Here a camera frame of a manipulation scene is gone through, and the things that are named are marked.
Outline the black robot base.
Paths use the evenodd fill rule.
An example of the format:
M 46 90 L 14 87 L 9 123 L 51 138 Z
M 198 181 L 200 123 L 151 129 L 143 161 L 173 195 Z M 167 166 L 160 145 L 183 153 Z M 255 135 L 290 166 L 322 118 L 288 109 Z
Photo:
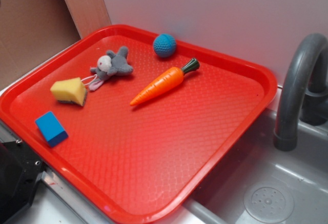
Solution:
M 25 142 L 1 143 L 1 223 L 32 206 L 43 170 L 43 160 Z

